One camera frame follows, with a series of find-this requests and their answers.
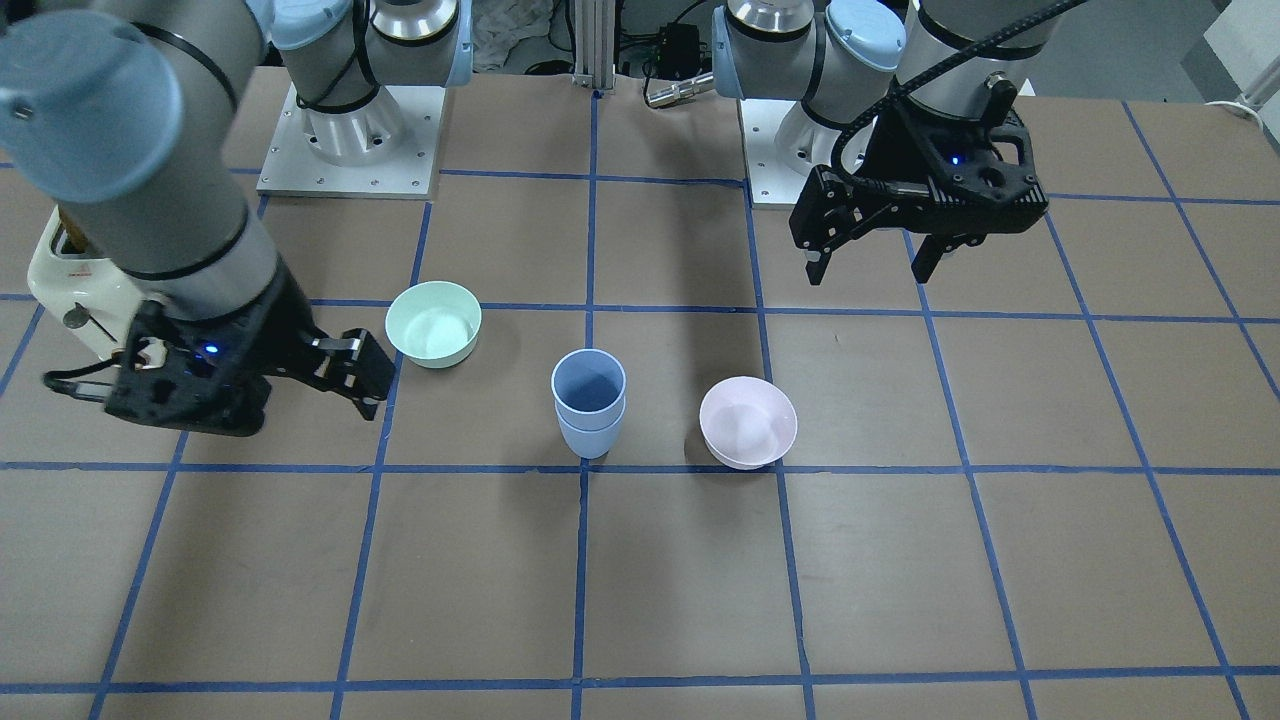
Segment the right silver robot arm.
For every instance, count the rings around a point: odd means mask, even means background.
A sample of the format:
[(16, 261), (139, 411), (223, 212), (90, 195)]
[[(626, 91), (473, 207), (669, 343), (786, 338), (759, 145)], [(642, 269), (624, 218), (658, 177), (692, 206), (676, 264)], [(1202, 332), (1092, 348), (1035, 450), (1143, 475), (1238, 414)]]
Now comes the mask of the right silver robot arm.
[(134, 424), (252, 436), (273, 377), (372, 420), (396, 365), (364, 328), (330, 336), (241, 193), (221, 149), (270, 49), (293, 100), (269, 193), (422, 199), (436, 141), (398, 88), (468, 82), (468, 1), (96, 1), (3, 31), (3, 150), (55, 204), (56, 237), (131, 291), (105, 320), (46, 309), (99, 360), (50, 370), (58, 395)]

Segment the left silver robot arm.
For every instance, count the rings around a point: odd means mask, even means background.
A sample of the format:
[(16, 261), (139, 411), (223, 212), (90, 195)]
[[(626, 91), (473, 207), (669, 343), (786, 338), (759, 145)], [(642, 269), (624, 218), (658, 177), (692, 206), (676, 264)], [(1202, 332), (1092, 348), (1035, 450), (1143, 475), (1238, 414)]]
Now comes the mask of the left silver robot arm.
[(877, 229), (916, 233), (914, 279), (992, 234), (1036, 225), (1050, 201), (1015, 102), (1071, 1), (723, 1), (716, 90), (792, 101), (835, 135), (808, 154), (790, 214), (806, 277)]

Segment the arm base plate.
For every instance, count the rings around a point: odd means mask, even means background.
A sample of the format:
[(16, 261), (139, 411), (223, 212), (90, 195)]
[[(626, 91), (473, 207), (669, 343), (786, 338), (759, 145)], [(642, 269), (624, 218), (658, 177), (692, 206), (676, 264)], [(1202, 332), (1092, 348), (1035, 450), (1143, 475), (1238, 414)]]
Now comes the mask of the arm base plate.
[(266, 196), (429, 200), (445, 114), (443, 87), (384, 86), (364, 108), (325, 114), (289, 88), (256, 190)]
[(814, 122), (799, 101), (745, 99), (739, 110), (751, 204), (792, 208), (812, 168), (829, 164), (840, 132)]

